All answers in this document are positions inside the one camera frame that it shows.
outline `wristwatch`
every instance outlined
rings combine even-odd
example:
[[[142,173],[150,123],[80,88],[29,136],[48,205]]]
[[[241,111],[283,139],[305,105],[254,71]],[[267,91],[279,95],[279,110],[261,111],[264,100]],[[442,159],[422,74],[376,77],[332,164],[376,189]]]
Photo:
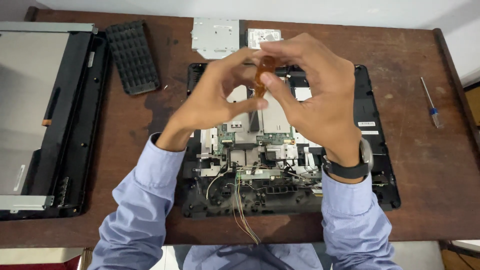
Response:
[[[325,148],[322,149],[322,167],[328,174],[334,174],[346,179],[357,179],[369,174],[373,168],[372,148],[367,140],[360,140],[360,163],[355,167],[343,167],[328,160]]]

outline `wooden table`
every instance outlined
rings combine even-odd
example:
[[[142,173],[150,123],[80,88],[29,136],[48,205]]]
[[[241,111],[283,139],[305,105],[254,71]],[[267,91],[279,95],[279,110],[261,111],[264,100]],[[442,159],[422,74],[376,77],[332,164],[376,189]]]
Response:
[[[88,193],[89,210],[68,219],[0,222],[0,247],[90,247],[98,227],[117,205],[111,192],[136,165],[149,134],[162,131],[186,99],[187,66],[204,62],[191,49],[192,18],[39,10],[38,22],[95,23],[100,29],[145,19],[158,64],[160,90],[139,96],[122,91],[114,68],[107,84]],[[302,32],[337,55],[367,66],[402,200],[387,212],[391,241],[480,239],[478,145],[457,93],[458,75],[440,31],[246,21],[247,28]],[[427,113],[425,78],[445,128]],[[320,213],[251,217],[265,243],[322,241]],[[251,239],[233,217],[185,219],[180,206],[167,218],[165,244],[237,244]]]

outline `person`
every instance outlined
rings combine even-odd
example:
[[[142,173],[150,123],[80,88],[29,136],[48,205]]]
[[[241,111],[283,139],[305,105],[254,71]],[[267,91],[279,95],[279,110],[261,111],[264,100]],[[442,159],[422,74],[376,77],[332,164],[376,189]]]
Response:
[[[359,164],[361,131],[353,122],[354,65],[332,53],[319,40],[301,34],[264,42],[261,50],[240,49],[210,63],[198,85],[171,116],[165,130],[150,136],[137,166],[113,190],[117,211],[101,225],[89,270],[147,270],[162,257],[165,217],[173,205],[176,176],[187,141],[196,129],[208,129],[238,114],[268,106],[251,98],[229,103],[239,85],[252,86],[264,55],[280,64],[297,64],[305,72],[312,97],[298,102],[283,81],[271,73],[262,82],[280,103],[288,122],[308,140],[323,146],[327,158],[344,167]],[[324,240],[334,269],[400,269],[391,261],[391,224],[372,192],[370,174],[358,179],[322,170]],[[185,270],[313,270],[320,263],[312,244],[259,246],[192,246]]]

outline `shirt sleeve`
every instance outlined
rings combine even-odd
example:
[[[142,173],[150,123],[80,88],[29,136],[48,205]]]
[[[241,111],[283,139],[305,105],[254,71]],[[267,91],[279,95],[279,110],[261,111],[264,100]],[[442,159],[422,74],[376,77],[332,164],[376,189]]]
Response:
[[[119,205],[103,221],[88,270],[147,270],[162,257],[165,217],[173,205],[177,174],[185,152],[168,152],[153,134],[137,166],[113,190]]]
[[[343,184],[322,172],[322,213],[327,254],[333,269],[400,270],[388,242],[392,225],[372,192],[372,176]]]

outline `person's right hand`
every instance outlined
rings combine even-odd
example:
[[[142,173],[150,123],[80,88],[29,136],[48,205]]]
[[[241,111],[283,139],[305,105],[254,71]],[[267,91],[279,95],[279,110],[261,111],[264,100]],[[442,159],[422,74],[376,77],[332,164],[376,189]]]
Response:
[[[305,138],[323,146],[329,160],[344,167],[358,165],[361,131],[353,122],[354,65],[305,33],[260,46],[262,50],[255,52],[255,57],[270,55],[277,63],[297,64],[306,73],[312,97],[303,102],[298,102],[274,74],[260,77],[288,122]]]

